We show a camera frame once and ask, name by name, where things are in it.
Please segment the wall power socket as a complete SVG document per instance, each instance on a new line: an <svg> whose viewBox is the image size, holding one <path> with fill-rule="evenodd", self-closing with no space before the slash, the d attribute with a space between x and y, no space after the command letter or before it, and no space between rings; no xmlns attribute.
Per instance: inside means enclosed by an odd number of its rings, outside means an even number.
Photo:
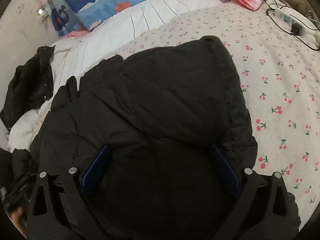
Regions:
<svg viewBox="0 0 320 240"><path fill-rule="evenodd" d="M51 14L51 6L49 3L45 3L41 7L39 7L37 14L39 16L39 24L43 24L47 18L50 17Z"/></svg>

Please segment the black crumpled garment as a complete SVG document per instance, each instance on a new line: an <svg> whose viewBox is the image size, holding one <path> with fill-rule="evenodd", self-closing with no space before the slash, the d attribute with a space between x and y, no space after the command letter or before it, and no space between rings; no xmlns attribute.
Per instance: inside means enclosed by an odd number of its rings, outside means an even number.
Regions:
<svg viewBox="0 0 320 240"><path fill-rule="evenodd" d="M21 116L53 96L54 80L51 58L55 47L42 46L24 65L18 66L8 85L1 120L8 131Z"/></svg>

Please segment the cherry print bed sheet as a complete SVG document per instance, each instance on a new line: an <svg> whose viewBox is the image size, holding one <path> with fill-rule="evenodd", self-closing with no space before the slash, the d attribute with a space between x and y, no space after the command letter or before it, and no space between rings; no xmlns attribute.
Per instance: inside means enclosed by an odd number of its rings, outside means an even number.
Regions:
<svg viewBox="0 0 320 240"><path fill-rule="evenodd" d="M310 50L313 38L297 41L265 11L234 3L194 9L103 57L217 36L240 75L258 143L254 169L283 175L306 224L319 204L319 53Z"/></svg>

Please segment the white power strip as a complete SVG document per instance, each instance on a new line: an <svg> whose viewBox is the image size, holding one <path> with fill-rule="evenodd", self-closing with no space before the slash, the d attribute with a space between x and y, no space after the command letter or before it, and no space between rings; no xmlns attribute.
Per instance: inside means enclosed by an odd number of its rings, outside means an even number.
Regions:
<svg viewBox="0 0 320 240"><path fill-rule="evenodd" d="M306 34L314 36L316 33L319 33L319 29L309 19L294 9L288 7L274 8L274 16L285 22L291 30L293 25L300 27L301 31L296 34L297 36L304 36Z"/></svg>

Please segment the black puffer jacket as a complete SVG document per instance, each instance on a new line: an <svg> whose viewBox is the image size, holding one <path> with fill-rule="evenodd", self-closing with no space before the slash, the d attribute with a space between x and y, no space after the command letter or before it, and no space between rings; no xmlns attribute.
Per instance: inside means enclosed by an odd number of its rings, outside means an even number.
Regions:
<svg viewBox="0 0 320 240"><path fill-rule="evenodd" d="M258 145L233 60L215 36L101 61L59 88L31 146L58 171L103 144L90 206L110 239L214 239L231 203L214 147L236 170Z"/></svg>

